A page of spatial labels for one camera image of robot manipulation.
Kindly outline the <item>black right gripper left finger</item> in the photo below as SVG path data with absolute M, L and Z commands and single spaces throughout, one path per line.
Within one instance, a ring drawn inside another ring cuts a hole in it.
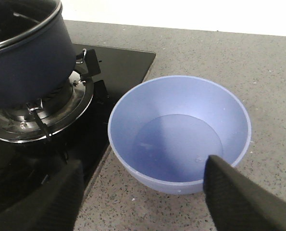
M 0 213 L 0 231 L 71 231 L 84 194 L 83 167 L 73 160 L 49 182 Z

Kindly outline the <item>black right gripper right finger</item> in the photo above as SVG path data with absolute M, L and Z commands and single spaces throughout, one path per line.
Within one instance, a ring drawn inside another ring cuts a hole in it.
M 216 155 L 206 161 L 203 191 L 219 231 L 286 231 L 286 202 Z

